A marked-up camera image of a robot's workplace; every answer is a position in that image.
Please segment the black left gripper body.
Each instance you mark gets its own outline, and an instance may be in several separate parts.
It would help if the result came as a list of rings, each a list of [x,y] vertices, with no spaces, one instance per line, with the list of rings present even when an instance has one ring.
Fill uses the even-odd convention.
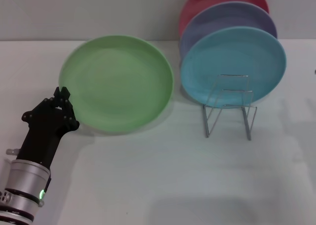
[[[22,121],[28,124],[29,130],[16,159],[50,169],[62,137],[64,113],[55,107],[33,109],[22,115]]]

